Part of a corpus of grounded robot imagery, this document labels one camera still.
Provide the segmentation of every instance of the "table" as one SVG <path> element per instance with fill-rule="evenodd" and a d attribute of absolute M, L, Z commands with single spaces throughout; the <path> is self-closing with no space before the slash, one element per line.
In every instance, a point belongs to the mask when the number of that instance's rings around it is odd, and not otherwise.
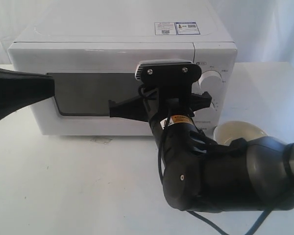
<path fill-rule="evenodd" d="M 293 142 L 290 64 L 237 63 L 220 122 L 228 120 Z M 156 156 L 151 137 L 43 136 L 28 107 L 9 115 L 0 121 L 0 235 L 217 235 L 168 206 Z M 239 235 L 259 212 L 203 215 Z M 273 212 L 256 234 L 294 235 L 294 210 Z"/>

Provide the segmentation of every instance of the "white wall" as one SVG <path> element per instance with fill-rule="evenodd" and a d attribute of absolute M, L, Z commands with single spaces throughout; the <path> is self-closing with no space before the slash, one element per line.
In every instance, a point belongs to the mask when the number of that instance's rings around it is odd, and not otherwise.
<path fill-rule="evenodd" d="M 6 49 L 53 0 L 0 0 L 0 64 Z M 294 0 L 209 0 L 235 40 L 237 61 L 289 61 L 294 66 Z"/>

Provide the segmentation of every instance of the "sticker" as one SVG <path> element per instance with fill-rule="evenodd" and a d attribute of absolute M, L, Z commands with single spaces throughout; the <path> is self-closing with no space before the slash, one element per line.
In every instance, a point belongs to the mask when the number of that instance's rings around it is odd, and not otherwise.
<path fill-rule="evenodd" d="M 175 22 L 178 35 L 200 34 L 196 22 Z"/>
<path fill-rule="evenodd" d="M 163 119 L 160 122 L 162 129 L 164 129 L 166 123 L 167 123 L 167 118 Z M 171 126 L 171 125 L 177 124 L 177 123 L 188 123 L 188 124 L 193 125 L 193 122 L 189 117 L 183 116 L 183 115 L 174 115 L 174 116 L 171 116 L 169 123 L 168 123 L 168 126 Z"/>
<path fill-rule="evenodd" d="M 176 35 L 176 28 L 174 22 L 156 22 L 156 35 Z"/>

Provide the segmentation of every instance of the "yellow label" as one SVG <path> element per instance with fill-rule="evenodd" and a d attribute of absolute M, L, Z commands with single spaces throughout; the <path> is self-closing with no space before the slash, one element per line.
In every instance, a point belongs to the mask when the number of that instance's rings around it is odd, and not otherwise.
<path fill-rule="evenodd" d="M 192 120 L 187 117 L 187 116 L 183 116 L 183 115 L 174 115 L 174 116 L 171 116 L 171 119 L 173 121 L 173 123 L 181 123 L 181 122 L 184 122 L 184 123 L 189 123 L 189 124 L 192 124 L 193 125 L 193 122 Z"/>

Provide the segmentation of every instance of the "white bowl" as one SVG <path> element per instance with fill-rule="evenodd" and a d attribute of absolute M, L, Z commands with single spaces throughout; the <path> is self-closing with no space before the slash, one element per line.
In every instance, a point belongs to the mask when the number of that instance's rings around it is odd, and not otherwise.
<path fill-rule="evenodd" d="M 213 138 L 218 144 L 230 145 L 233 140 L 244 138 L 247 141 L 267 136 L 258 126 L 244 121 L 228 121 L 214 130 Z"/>

